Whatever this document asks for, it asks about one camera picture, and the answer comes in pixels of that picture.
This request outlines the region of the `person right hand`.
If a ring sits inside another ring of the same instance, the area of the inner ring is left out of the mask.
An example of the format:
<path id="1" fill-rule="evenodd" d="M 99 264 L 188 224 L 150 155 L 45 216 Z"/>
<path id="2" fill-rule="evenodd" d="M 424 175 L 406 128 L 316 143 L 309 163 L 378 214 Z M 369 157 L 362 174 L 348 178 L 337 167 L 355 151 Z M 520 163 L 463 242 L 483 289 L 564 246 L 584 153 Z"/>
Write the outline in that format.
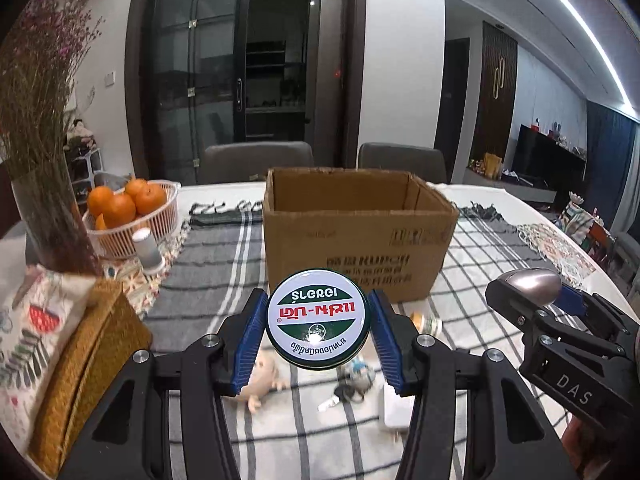
<path id="1" fill-rule="evenodd" d="M 597 435 L 588 425 L 573 416 L 561 441 L 579 479 L 600 477 L 608 464 L 608 456 L 602 453 Z"/>

